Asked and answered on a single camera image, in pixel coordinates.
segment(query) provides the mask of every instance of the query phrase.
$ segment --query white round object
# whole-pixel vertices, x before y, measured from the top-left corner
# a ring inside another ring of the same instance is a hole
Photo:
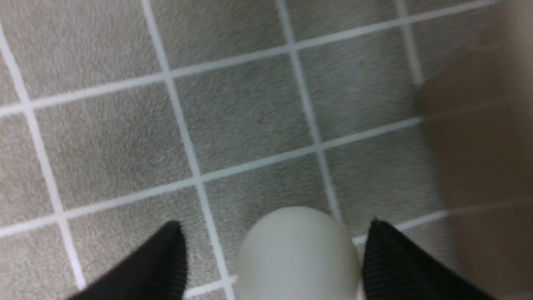
[[[259,220],[241,247],[237,274],[244,300],[354,300],[360,279],[349,233],[306,207]]]

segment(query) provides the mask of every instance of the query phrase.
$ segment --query tiled floor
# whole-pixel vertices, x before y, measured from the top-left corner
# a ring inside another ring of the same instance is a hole
[[[414,82],[492,4],[3,1],[1,298],[63,299],[178,219],[187,295],[234,300],[270,211],[314,207],[357,237],[441,210]],[[457,268],[444,220],[407,233]]]

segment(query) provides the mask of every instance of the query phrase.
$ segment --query white ball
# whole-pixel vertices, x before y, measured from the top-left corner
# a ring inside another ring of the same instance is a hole
[[[241,247],[237,274],[244,300],[354,300],[360,280],[349,233],[306,207],[259,220]]]

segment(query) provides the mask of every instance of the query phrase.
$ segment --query gray tile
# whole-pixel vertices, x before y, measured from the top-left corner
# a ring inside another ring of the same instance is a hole
[[[160,70],[140,1],[6,2],[0,19],[31,98]]]
[[[301,59],[324,140],[415,115],[397,28],[305,49]]]
[[[413,227],[404,234],[445,266],[460,272],[455,240],[448,219]]]
[[[472,0],[405,0],[409,14],[444,9],[454,5],[471,2]]]
[[[497,22],[500,6],[490,6],[413,25],[424,76],[430,78],[462,47]]]
[[[366,234],[374,217],[397,224],[441,209],[421,128],[406,128],[326,152],[344,224]]]
[[[36,112],[65,208],[190,177],[164,84]]]
[[[240,294],[239,282],[235,283],[233,286],[233,294],[235,295],[235,300],[243,300],[243,297]]]
[[[4,59],[0,56],[0,106],[19,102],[11,74]]]
[[[392,0],[287,0],[299,41],[398,17]]]
[[[69,221],[87,280],[106,273],[169,220],[180,221],[184,230],[188,287],[219,279],[196,190],[188,187]]]
[[[62,300],[77,292],[56,225],[0,239],[2,299]]]
[[[226,300],[226,294],[223,289],[218,289],[215,291],[210,291],[205,294],[198,296],[189,297],[187,299],[191,300]]]
[[[210,181],[206,192],[230,274],[246,233],[264,215],[289,206],[329,214],[315,155]]]
[[[172,68],[285,44],[271,0],[154,0],[152,10]]]
[[[202,172],[311,145],[287,56],[176,80]]]
[[[23,115],[0,119],[0,226],[53,213]]]

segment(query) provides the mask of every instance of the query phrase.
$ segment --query white grout line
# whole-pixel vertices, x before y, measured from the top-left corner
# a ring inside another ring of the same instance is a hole
[[[221,69],[226,67],[231,67],[239,64],[244,64],[246,62],[255,61],[263,58],[271,58],[281,54],[289,53],[289,48],[286,45],[270,48],[266,50],[256,51],[247,54],[241,54],[235,57],[224,58],[220,60],[215,60],[211,62],[205,62],[203,64],[183,67],[176,70],[172,70],[170,74],[172,78],[178,78],[183,76],[188,76],[192,74],[197,74],[201,72],[206,72],[215,69]]]
[[[162,82],[164,80],[163,74],[146,75],[138,78],[126,79],[119,82],[108,83],[104,85],[95,86],[85,90],[79,90],[74,92],[67,92],[56,96],[39,98],[31,102],[32,108],[43,108],[48,106],[54,106],[62,103],[67,103],[79,99],[99,96],[107,93],[121,91],[137,86],[143,86],[155,82]]]
[[[403,19],[407,17],[407,7],[405,5],[405,0],[394,0],[396,5],[396,11],[398,16]],[[411,73],[413,76],[413,81],[417,87],[422,86],[424,82],[424,74],[422,72],[422,64],[418,58],[418,50],[416,48],[415,36],[411,25],[409,23],[403,24],[401,26],[403,32],[403,39],[405,43],[405,49],[407,52],[407,57],[409,60],[409,65],[411,66]]]
[[[0,107],[0,118],[7,117],[14,114],[20,114],[24,111],[24,105],[20,103],[6,105]]]
[[[316,145],[303,147],[300,149],[296,149],[293,151],[283,152],[281,154],[265,157],[263,159],[246,162],[240,165],[236,165],[235,167],[229,167],[227,169],[214,171],[211,173],[206,173],[201,176],[201,179],[203,182],[219,179],[222,177],[227,177],[235,174],[239,174],[242,172],[258,169],[265,167],[267,165],[275,164],[278,162],[286,161],[289,159],[295,159],[304,155],[308,155],[311,153],[316,152],[318,147]]]
[[[333,140],[325,141],[325,142],[323,142],[320,145],[320,147],[323,148],[323,149],[334,148],[334,147],[337,147],[337,146],[342,146],[342,145],[345,145],[345,144],[349,144],[349,143],[353,143],[353,142],[356,142],[356,141],[368,139],[368,138],[371,138],[371,137],[384,135],[386,133],[393,132],[393,131],[396,131],[396,130],[400,130],[400,129],[404,129],[404,128],[408,128],[408,127],[413,127],[413,126],[421,124],[422,122],[423,122],[423,119],[421,117],[412,117],[412,118],[409,118],[409,119],[406,119],[406,120],[403,120],[403,121],[399,121],[399,122],[396,122],[396,123],[392,123],[392,124],[388,124],[388,125],[384,125],[384,126],[368,129],[368,130],[365,130],[365,131],[357,132],[357,133],[354,133],[352,135],[345,136],[345,137],[342,137],[342,138],[336,138],[336,139],[333,139]]]
[[[58,217],[56,215],[49,215],[46,217],[39,217],[37,219],[33,219],[30,221],[10,225],[8,227],[3,227],[3,228],[0,228],[0,239],[6,236],[9,236],[9,235],[14,235],[17,233],[41,228],[46,225],[56,223],[57,221],[58,221]]]
[[[161,194],[164,194],[164,193],[173,192],[173,191],[179,190],[179,189],[187,187],[187,186],[192,186],[194,184],[195,184],[195,181],[192,178],[188,178],[188,179],[185,179],[185,180],[176,181],[174,183],[170,183],[170,184],[166,184],[166,185],[161,185],[161,186],[158,186],[158,187],[150,188],[148,190],[144,190],[144,191],[136,192],[136,193],[133,193],[133,194],[121,196],[121,197],[114,198],[114,199],[111,199],[111,200],[101,201],[101,202],[97,202],[95,204],[90,204],[90,205],[87,205],[87,206],[84,206],[84,207],[71,209],[71,210],[65,211],[63,214],[64,214],[66,219],[72,219],[72,218],[76,218],[76,217],[92,214],[92,213],[95,213],[95,212],[98,212],[98,211],[101,211],[101,210],[106,210],[106,209],[111,209],[111,208],[114,208],[114,207],[123,206],[123,205],[130,204],[130,203],[133,203],[133,202],[137,202],[137,201],[149,198],[149,197],[161,195]]]
[[[293,66],[294,76],[296,77],[296,83],[298,85],[298,91],[300,92],[300,97],[302,98],[302,106],[305,118],[307,120],[313,143],[315,145],[319,145],[322,143],[322,138],[320,136],[317,119],[313,111],[313,104],[311,103],[311,99],[309,97],[309,90],[307,89],[307,84],[305,82],[303,68],[300,63],[300,59],[298,58],[296,47],[294,46],[295,42],[293,29],[290,25],[290,16],[285,4],[285,0],[277,0],[277,7],[279,11],[279,17],[283,25],[285,38],[290,50],[290,62]],[[317,150],[317,160],[324,185],[324,192],[326,193],[329,203],[329,209],[331,210],[335,219],[342,223],[341,211],[338,208],[337,195],[331,176],[329,175],[328,163],[326,160],[326,155],[324,154],[324,150]]]
[[[224,280],[217,280],[215,282],[211,282],[203,286],[194,287],[194,288],[188,289],[185,292],[184,298],[190,298],[190,297],[208,293],[210,291],[218,290],[218,289],[224,288],[225,285],[226,285],[226,282]]]
[[[444,17],[446,15],[451,15],[451,14],[456,14],[456,13],[465,12],[465,11],[469,11],[469,10],[479,9],[479,8],[482,8],[482,7],[486,7],[486,6],[489,6],[489,5],[496,4],[498,2],[499,2],[499,0],[477,0],[477,1],[472,1],[472,2],[468,2],[468,3],[460,4],[460,5],[447,7],[445,9],[439,9],[439,10],[434,10],[434,11],[430,11],[430,12],[423,12],[423,13],[420,13],[420,14],[411,15],[411,16],[408,16],[408,17],[404,18],[404,22],[405,23],[417,23],[417,22],[427,21],[427,20],[431,20],[431,19],[435,19],[435,18],[439,18],[439,17]]]
[[[294,43],[293,47],[297,50],[301,50],[301,49],[323,45],[327,43],[332,43],[336,41],[342,41],[342,40],[357,37],[363,34],[369,34],[369,33],[373,33],[373,32],[380,31],[380,30],[386,30],[386,29],[393,28],[393,27],[426,21],[426,20],[443,17],[443,16],[450,15],[450,14],[460,13],[460,12],[464,12],[468,10],[478,9],[481,7],[495,4],[497,2],[498,0],[472,1],[469,3],[456,5],[456,6],[448,7],[445,9],[439,9],[435,11],[420,13],[417,15],[407,16],[405,18],[399,18],[395,20],[375,23],[372,25],[349,29],[349,30],[341,31],[338,33],[330,34],[330,35],[312,38],[310,40],[299,41],[299,42]],[[242,64],[245,62],[254,61],[257,59],[269,58],[269,57],[277,56],[277,55],[284,54],[284,53],[289,53],[289,48],[286,45],[278,46],[278,47],[270,48],[266,50],[261,50],[261,51],[257,51],[253,53],[242,54],[242,55],[231,57],[231,58],[220,59],[217,61],[206,62],[203,64],[194,65],[190,67],[179,68],[179,69],[170,71],[170,74],[172,75],[173,78],[187,76],[187,75],[201,73],[201,72],[205,72],[205,71],[209,71],[213,69],[230,67],[230,66]],[[61,103],[67,103],[70,101],[94,97],[94,96],[98,96],[98,95],[109,93],[109,92],[115,92],[115,91],[119,91],[123,89],[133,88],[135,86],[142,86],[142,85],[146,85],[150,83],[162,82],[163,80],[165,80],[166,78],[165,76],[166,76],[165,74],[160,73],[160,74],[146,75],[146,76],[142,76],[138,78],[131,78],[131,79],[127,79],[127,80],[123,80],[119,82],[104,84],[100,86],[94,86],[94,87],[87,88],[84,90],[67,92],[67,93],[58,94],[55,96],[35,99],[30,103],[30,105],[32,106],[32,108],[43,108],[43,107],[48,107],[48,106],[54,106],[54,105],[58,105]],[[22,107],[18,105],[0,107],[0,118],[7,116],[7,115],[15,114],[15,113],[21,113],[21,112],[22,112]]]
[[[46,155],[46,150],[44,148],[44,143],[41,137],[37,119],[35,118],[34,111],[30,106],[28,91],[26,90],[26,87],[24,85],[24,80],[22,79],[22,74],[20,73],[17,61],[15,60],[15,57],[13,56],[13,53],[11,52],[7,39],[4,35],[4,28],[2,27],[2,25],[0,25],[0,51],[2,52],[2,56],[4,57],[7,68],[11,73],[13,85],[15,87],[17,95],[19,96],[20,102],[22,103],[22,108],[26,115],[26,119],[28,120],[28,126],[30,129],[31,138],[35,145],[37,159],[39,160],[39,163],[41,165],[41,171],[43,173],[46,187],[48,189],[50,201],[52,202],[52,207],[55,211],[56,216],[58,217],[57,221],[59,229],[63,237],[64,247],[67,251],[72,271],[74,273],[76,285],[78,286],[78,288],[82,289],[86,285],[85,277],[83,276],[82,267],[78,259],[78,254],[72,242],[72,234],[70,233],[67,221],[64,217],[62,217],[63,205],[61,204],[61,199],[59,197],[58,187],[55,182],[54,175],[52,173],[52,168],[50,167],[48,156]]]
[[[238,280],[239,280],[239,276],[233,275],[233,276],[229,277],[226,280],[222,280],[221,279],[221,280],[217,280],[215,282],[208,283],[208,284],[203,285],[203,286],[199,286],[199,287],[194,287],[194,288],[188,289],[185,292],[185,298],[198,296],[198,295],[201,295],[201,294],[205,294],[205,293],[208,293],[208,292],[211,292],[211,291],[214,291],[214,290],[218,290],[218,289],[224,288],[224,286],[232,285],[232,284],[236,283]]]
[[[332,42],[343,41],[348,38],[353,38],[353,37],[361,36],[364,34],[369,34],[369,33],[377,32],[381,30],[394,28],[394,27],[402,25],[403,23],[404,23],[403,20],[395,19],[395,20],[375,23],[372,25],[366,25],[366,26],[362,26],[358,28],[341,31],[338,33],[311,38],[305,41],[299,41],[294,44],[294,48],[301,50],[301,49],[320,46],[320,45],[324,45],[324,44],[328,44]]]
[[[141,4],[143,7],[144,16],[147,21],[148,31],[150,32],[152,43],[154,44],[154,48],[156,49],[159,64],[161,65],[163,74],[165,74],[165,83],[167,85],[168,93],[170,95],[170,100],[172,103],[172,108],[174,109],[174,114],[176,116],[176,121],[177,121],[178,128],[180,131],[181,139],[183,142],[183,147],[187,155],[187,159],[189,160],[189,166],[191,168],[193,180],[195,181],[196,189],[198,192],[198,198],[200,199],[200,206],[204,213],[204,219],[205,219],[207,231],[209,233],[209,239],[211,241],[211,246],[213,247],[213,253],[216,259],[216,264],[220,272],[220,277],[222,281],[224,282],[224,285],[223,285],[224,292],[226,294],[227,300],[235,300],[232,286],[226,283],[229,275],[228,275],[228,269],[226,267],[226,263],[224,261],[224,253],[222,251],[222,246],[220,245],[219,237],[216,231],[215,222],[213,221],[213,215],[209,208],[209,201],[207,199],[207,193],[205,192],[204,184],[200,179],[200,168],[196,160],[194,147],[193,147],[191,138],[189,136],[189,131],[187,130],[187,125],[185,123],[183,111],[181,109],[180,102],[177,96],[176,87],[174,85],[174,80],[172,79],[172,75],[170,74],[170,68],[168,66],[168,61],[166,58],[165,50],[163,48],[163,43],[161,41],[161,37],[159,36],[159,32],[157,30],[157,24],[154,19],[154,13],[152,12],[152,8],[150,7],[149,0],[141,0]]]

